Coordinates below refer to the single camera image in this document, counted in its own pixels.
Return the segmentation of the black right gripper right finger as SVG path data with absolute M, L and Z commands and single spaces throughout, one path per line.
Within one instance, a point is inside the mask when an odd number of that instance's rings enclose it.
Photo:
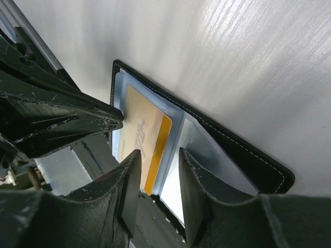
M 250 196 L 179 150 L 179 180 L 189 247 L 330 247 L 330 198 Z

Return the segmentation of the black leather card holder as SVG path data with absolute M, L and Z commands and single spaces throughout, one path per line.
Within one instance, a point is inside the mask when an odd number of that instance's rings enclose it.
M 120 60 L 115 60 L 112 67 L 113 106 L 115 74 L 121 71 L 134 76 L 177 111 L 173 157 L 169 161 L 161 200 L 182 225 L 184 216 L 178 169 L 181 148 L 223 182 L 251 196 L 284 194 L 293 186 L 295 176 L 290 169 Z

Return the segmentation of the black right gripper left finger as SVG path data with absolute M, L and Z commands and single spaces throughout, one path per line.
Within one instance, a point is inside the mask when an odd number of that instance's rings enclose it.
M 71 192 L 1 191 L 1 247 L 128 247 L 140 192 L 140 150 Z

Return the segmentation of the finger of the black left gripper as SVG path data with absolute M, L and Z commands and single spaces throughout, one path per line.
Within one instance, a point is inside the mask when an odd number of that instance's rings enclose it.
M 122 125 L 120 110 L 68 85 L 1 39 L 1 153 L 35 159 Z

